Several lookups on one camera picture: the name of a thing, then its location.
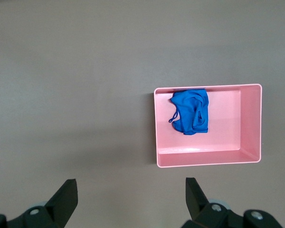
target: blue fabric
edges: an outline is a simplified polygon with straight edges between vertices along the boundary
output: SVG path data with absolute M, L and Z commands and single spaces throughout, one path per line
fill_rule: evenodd
M 176 92 L 170 100 L 176 106 L 176 112 L 169 122 L 180 115 L 179 120 L 172 122 L 176 131 L 186 135 L 208 132 L 209 101 L 205 89 Z

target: screw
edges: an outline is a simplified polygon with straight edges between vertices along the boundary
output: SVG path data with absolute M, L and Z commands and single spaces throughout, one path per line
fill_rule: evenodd
M 38 214 L 38 212 L 39 212 L 39 209 L 33 209 L 33 210 L 31 210 L 30 211 L 30 215 L 36 215 L 36 214 Z
M 257 212 L 257 211 L 252 211 L 251 212 L 251 215 L 252 217 L 254 217 L 255 219 L 258 219 L 258 220 L 262 220 L 263 219 L 263 216 L 261 213 Z
M 215 210 L 215 211 L 221 211 L 222 210 L 222 208 L 218 204 L 213 204 L 211 208 L 212 208 L 212 210 Z

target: gray table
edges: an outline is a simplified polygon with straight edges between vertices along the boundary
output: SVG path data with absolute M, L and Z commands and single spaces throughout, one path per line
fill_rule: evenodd
M 156 166 L 155 88 L 246 83 L 260 163 Z M 178 228 L 185 177 L 285 227 L 285 0 L 0 0 L 0 213 L 76 178 L 68 228 Z

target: pink tray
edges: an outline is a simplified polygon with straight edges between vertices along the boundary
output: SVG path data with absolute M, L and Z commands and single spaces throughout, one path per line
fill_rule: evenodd
M 208 133 L 184 135 L 168 122 L 176 91 L 207 90 Z M 259 162 L 262 86 L 218 85 L 157 88 L 154 91 L 157 165 L 161 168 Z

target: gray surface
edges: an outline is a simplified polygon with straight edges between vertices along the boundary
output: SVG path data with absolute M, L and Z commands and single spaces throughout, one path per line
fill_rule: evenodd
M 152 92 L 261 83 L 256 164 L 160 169 Z M 77 178 L 67 228 L 178 228 L 185 177 L 285 227 L 285 0 L 0 0 L 0 213 Z

